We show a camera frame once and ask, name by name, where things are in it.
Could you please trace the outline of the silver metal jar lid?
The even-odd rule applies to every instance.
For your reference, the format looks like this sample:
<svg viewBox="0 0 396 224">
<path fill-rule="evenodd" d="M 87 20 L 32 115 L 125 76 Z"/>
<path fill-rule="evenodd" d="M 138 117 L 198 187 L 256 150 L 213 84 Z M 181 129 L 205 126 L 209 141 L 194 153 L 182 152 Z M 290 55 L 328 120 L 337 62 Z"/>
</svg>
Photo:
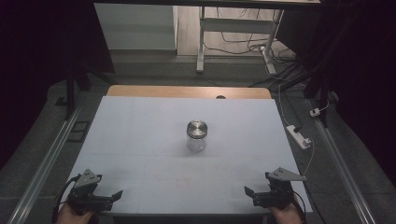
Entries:
<svg viewBox="0 0 396 224">
<path fill-rule="evenodd" d="M 193 139 L 203 139 L 207 136 L 208 127 L 202 120 L 191 120 L 187 125 L 187 135 Z"/>
</svg>

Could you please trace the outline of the white power strip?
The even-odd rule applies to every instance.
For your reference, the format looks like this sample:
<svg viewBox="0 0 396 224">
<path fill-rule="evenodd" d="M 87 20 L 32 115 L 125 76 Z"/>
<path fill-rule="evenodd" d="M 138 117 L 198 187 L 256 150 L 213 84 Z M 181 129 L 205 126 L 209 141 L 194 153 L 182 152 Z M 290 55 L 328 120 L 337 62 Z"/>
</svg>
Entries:
<svg viewBox="0 0 396 224">
<path fill-rule="evenodd" d="M 289 125 L 286 127 L 286 130 L 301 150 L 306 150 L 311 147 L 312 141 L 309 138 L 303 137 L 299 128 L 296 128 L 294 125 Z"/>
</svg>

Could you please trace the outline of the white desk frame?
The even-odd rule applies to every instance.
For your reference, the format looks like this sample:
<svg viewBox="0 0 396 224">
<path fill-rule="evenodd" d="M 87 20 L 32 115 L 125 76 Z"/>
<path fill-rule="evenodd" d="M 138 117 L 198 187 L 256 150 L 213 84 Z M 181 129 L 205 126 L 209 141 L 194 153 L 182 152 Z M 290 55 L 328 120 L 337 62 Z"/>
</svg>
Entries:
<svg viewBox="0 0 396 224">
<path fill-rule="evenodd" d="M 251 33 L 268 35 L 268 41 L 264 47 L 261 47 L 260 52 L 265 62 L 265 67 L 269 75 L 275 75 L 276 69 L 273 65 L 273 60 L 270 57 L 270 50 L 276 37 L 278 25 L 283 14 L 281 9 L 274 10 L 274 18 L 271 21 L 258 20 L 238 20 L 238 19 L 220 19 L 207 18 L 205 16 L 205 7 L 199 9 L 199 47 L 197 52 L 196 72 L 204 72 L 204 38 L 205 32 L 225 32 L 225 33 Z"/>
</svg>

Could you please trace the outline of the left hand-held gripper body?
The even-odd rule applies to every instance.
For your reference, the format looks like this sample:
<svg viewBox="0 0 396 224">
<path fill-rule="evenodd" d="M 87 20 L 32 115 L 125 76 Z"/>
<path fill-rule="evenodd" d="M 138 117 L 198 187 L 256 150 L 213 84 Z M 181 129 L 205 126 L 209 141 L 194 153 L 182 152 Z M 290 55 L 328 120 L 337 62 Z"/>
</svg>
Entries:
<svg viewBox="0 0 396 224">
<path fill-rule="evenodd" d="M 94 194 L 99 182 L 97 175 L 90 169 L 86 169 L 82 174 L 76 176 L 75 184 L 68 194 L 67 202 L 79 215 L 88 211 L 101 213 L 111 210 L 112 203 L 102 201 L 105 196 Z"/>
</svg>

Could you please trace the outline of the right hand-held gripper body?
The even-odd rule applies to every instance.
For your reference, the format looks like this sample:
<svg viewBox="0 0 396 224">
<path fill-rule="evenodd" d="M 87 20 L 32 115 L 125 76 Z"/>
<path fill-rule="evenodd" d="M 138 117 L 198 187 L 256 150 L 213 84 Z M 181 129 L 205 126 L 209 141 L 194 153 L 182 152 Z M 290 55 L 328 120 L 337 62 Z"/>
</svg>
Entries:
<svg viewBox="0 0 396 224">
<path fill-rule="evenodd" d="M 291 181 L 306 181 L 307 178 L 302 175 L 295 174 L 285 168 L 278 167 L 269 174 L 269 192 L 264 192 L 264 197 L 260 199 L 252 199 L 255 206 L 263 208 L 276 207 L 284 209 L 290 203 L 295 203 L 294 190 Z"/>
</svg>

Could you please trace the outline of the person's left hand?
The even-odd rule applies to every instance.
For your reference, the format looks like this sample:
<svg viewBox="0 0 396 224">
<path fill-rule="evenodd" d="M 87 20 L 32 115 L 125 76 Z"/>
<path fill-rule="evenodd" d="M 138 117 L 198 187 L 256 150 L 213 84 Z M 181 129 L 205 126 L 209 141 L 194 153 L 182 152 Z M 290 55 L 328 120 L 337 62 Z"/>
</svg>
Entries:
<svg viewBox="0 0 396 224">
<path fill-rule="evenodd" d="M 59 210 L 56 224 L 88 224 L 92 216 L 92 211 L 78 215 L 68 203 L 65 203 Z"/>
</svg>

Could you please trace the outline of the black metal stand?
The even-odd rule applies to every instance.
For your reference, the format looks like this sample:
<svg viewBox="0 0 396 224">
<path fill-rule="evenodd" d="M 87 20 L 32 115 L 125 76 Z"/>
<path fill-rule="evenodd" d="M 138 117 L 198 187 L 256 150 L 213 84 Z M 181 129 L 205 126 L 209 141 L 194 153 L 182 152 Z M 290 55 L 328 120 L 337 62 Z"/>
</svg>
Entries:
<svg viewBox="0 0 396 224">
<path fill-rule="evenodd" d="M 306 88 L 304 89 L 305 98 L 314 98 L 319 93 L 319 120 L 324 128 L 328 127 L 326 109 L 328 103 L 329 93 L 329 79 L 330 74 L 326 70 L 325 63 L 318 63 L 312 70 L 309 71 L 311 79 L 309 80 Z"/>
<path fill-rule="evenodd" d="M 114 85 L 116 81 L 109 76 L 114 73 L 115 68 L 113 65 L 110 65 L 104 70 L 100 70 L 88 63 L 73 64 L 66 73 L 66 96 L 64 98 L 59 98 L 56 102 L 56 105 L 66 106 L 66 115 L 64 119 L 69 120 L 75 111 L 75 86 L 78 86 L 81 91 L 89 91 L 92 88 L 92 83 L 88 74 L 92 74 L 102 79 L 104 82 Z"/>
</svg>

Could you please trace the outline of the aluminium floor rail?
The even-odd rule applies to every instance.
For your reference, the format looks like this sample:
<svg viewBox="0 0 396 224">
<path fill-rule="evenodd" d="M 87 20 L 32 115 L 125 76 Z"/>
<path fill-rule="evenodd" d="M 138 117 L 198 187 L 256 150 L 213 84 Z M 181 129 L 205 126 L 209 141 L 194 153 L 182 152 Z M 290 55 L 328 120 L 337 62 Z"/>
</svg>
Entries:
<svg viewBox="0 0 396 224">
<path fill-rule="evenodd" d="M 314 117 L 318 132 L 324 142 L 325 147 L 329 151 L 330 157 L 332 158 L 334 167 L 336 168 L 343 185 L 345 186 L 346 192 L 352 202 L 362 224 L 377 224 L 374 214 L 367 201 L 365 200 L 360 187 L 350 172 L 347 162 L 343 158 L 339 147 L 337 146 L 332 133 L 326 128 L 322 121 Z"/>
<path fill-rule="evenodd" d="M 76 100 L 75 110 L 71 113 L 56 135 L 55 140 L 50 145 L 44 159 L 39 164 L 30 183 L 17 203 L 13 213 L 11 214 L 7 224 L 24 224 L 28 218 L 40 191 L 42 190 L 50 171 L 56 162 L 64 143 L 74 126 L 77 117 L 81 111 L 82 105 L 85 103 L 87 92 L 80 93 Z"/>
</svg>

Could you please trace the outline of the wooden table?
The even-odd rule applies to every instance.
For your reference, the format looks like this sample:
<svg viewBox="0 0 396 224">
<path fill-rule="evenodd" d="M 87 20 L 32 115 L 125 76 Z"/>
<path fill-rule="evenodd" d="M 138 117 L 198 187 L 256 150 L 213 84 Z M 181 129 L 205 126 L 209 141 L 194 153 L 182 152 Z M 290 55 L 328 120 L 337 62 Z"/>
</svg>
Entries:
<svg viewBox="0 0 396 224">
<path fill-rule="evenodd" d="M 143 86 L 113 85 L 107 96 L 206 98 L 206 99 L 271 99 L 265 88 L 236 87 L 186 87 L 186 86 Z"/>
</svg>

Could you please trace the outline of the white table mat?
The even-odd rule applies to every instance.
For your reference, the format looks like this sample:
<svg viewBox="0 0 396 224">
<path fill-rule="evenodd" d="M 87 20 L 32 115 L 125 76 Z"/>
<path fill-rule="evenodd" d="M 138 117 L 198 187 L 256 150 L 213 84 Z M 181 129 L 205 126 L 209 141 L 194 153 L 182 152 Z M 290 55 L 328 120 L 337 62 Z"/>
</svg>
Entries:
<svg viewBox="0 0 396 224">
<path fill-rule="evenodd" d="M 206 148 L 187 148 L 191 120 L 207 124 Z M 298 170 L 272 99 L 102 99 L 73 175 L 102 175 L 96 194 L 122 190 L 111 213 L 253 215 L 244 187 L 267 191 L 266 172 Z"/>
</svg>

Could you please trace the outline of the white cabinet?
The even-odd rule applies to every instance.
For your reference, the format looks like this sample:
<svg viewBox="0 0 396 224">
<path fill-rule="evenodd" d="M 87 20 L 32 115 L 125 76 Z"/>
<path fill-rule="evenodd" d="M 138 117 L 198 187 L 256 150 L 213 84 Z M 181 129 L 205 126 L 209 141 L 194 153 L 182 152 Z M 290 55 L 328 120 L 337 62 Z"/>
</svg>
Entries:
<svg viewBox="0 0 396 224">
<path fill-rule="evenodd" d="M 104 3 L 94 7 L 110 49 L 177 49 L 177 7 Z"/>
</svg>

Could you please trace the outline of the clear glass jar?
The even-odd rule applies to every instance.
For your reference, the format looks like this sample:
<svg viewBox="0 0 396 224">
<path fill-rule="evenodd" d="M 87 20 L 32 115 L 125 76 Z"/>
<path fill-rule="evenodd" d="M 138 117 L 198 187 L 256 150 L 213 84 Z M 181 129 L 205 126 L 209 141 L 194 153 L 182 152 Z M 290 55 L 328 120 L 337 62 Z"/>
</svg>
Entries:
<svg viewBox="0 0 396 224">
<path fill-rule="evenodd" d="M 204 136 L 187 135 L 187 148 L 192 152 L 201 152 L 206 148 Z"/>
</svg>

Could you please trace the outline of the person's right hand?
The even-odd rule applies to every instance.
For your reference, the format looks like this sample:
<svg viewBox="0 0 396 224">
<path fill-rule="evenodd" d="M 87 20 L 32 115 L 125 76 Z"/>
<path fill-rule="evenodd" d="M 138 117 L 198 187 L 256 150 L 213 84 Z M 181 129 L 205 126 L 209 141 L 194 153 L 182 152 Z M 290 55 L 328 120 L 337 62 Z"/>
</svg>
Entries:
<svg viewBox="0 0 396 224">
<path fill-rule="evenodd" d="M 269 207 L 269 211 L 274 216 L 277 224 L 303 224 L 299 210 L 292 203 L 283 210 L 276 207 Z"/>
</svg>

